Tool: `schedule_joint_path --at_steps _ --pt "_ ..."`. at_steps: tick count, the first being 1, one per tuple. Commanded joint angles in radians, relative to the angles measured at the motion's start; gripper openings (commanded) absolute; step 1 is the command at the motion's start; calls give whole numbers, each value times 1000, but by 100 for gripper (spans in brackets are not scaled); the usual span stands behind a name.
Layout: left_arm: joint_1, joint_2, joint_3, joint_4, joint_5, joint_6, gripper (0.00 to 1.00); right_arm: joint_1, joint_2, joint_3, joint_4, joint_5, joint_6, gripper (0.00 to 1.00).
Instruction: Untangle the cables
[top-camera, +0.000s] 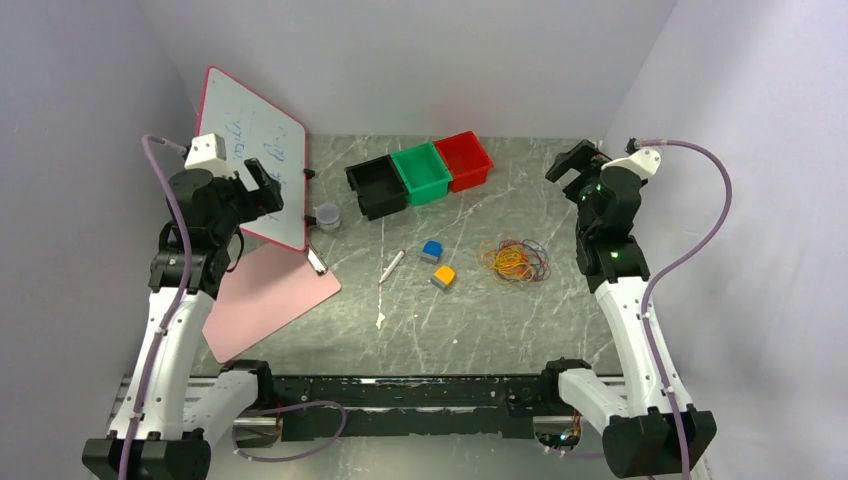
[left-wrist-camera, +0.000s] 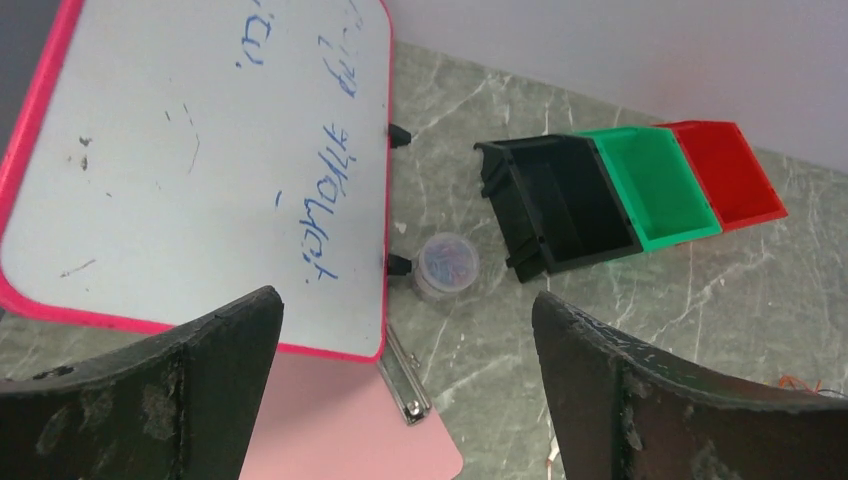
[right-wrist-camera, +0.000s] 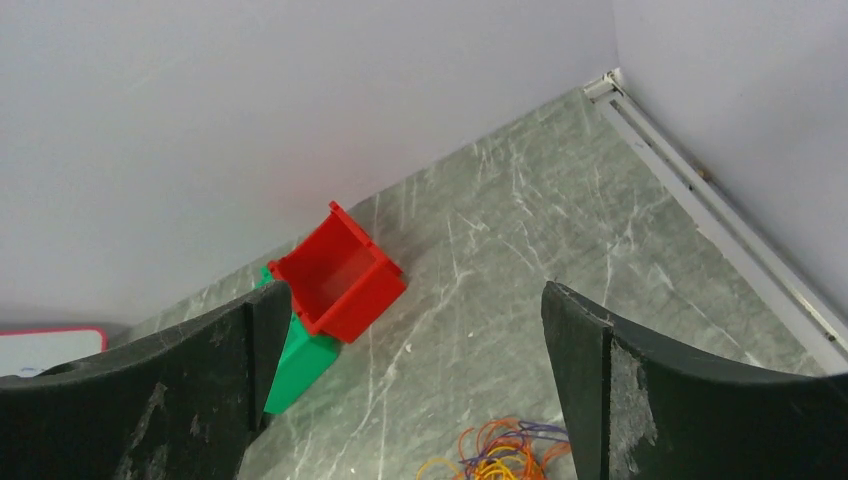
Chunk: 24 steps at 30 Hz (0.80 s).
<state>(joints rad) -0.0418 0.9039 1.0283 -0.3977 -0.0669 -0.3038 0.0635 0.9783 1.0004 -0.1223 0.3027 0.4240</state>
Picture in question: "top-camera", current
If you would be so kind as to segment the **black plastic bin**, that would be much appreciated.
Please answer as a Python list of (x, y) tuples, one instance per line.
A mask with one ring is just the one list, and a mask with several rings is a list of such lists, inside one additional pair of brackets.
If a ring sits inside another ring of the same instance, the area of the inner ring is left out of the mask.
[(369, 221), (405, 210), (408, 190), (390, 155), (345, 168), (360, 212)]

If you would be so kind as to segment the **red plastic bin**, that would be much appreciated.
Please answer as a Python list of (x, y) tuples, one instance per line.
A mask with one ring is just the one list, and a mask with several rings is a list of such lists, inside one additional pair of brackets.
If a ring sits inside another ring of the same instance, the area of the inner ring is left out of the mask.
[(473, 131), (466, 131), (434, 142), (445, 166), (452, 175), (452, 193), (483, 185), (494, 163)]

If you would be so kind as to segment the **green plastic bin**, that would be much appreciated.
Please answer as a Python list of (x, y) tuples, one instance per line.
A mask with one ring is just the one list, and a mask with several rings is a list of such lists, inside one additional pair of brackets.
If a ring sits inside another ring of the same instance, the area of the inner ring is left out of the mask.
[(448, 194), (452, 174), (432, 142), (391, 153), (408, 192), (408, 203), (420, 206)]

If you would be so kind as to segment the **yellow eraser block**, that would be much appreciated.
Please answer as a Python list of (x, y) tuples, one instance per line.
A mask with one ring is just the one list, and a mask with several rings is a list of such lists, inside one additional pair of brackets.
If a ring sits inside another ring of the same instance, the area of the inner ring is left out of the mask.
[(443, 265), (435, 270), (429, 281), (440, 290), (447, 291), (455, 282), (456, 277), (456, 271), (452, 267)]

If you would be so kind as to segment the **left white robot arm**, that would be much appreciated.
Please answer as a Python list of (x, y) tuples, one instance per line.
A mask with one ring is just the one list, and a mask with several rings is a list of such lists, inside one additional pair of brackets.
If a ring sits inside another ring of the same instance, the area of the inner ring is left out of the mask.
[(280, 184), (261, 163), (239, 175), (186, 169), (164, 182), (171, 214), (150, 266), (146, 331), (128, 390), (103, 438), (87, 440), (83, 465), (97, 479), (203, 479), (213, 447), (247, 411), (273, 409), (277, 388), (264, 361), (235, 361), (187, 406), (194, 354), (231, 271), (228, 248), (242, 224), (282, 209)]

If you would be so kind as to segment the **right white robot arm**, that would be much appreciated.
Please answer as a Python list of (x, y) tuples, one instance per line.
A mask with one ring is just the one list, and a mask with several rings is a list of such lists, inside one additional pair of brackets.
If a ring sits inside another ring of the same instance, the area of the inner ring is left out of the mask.
[(581, 140), (545, 175), (555, 183), (577, 173), (563, 189), (577, 208), (576, 261), (612, 333), (625, 392), (616, 393), (590, 366), (567, 361), (541, 385), (539, 398), (553, 414), (573, 407), (578, 423), (600, 434), (602, 456), (620, 479), (689, 479), (717, 433), (714, 415), (695, 406), (674, 367), (652, 301), (657, 278), (631, 233), (641, 189), (660, 164), (653, 148), (632, 147), (611, 159)]

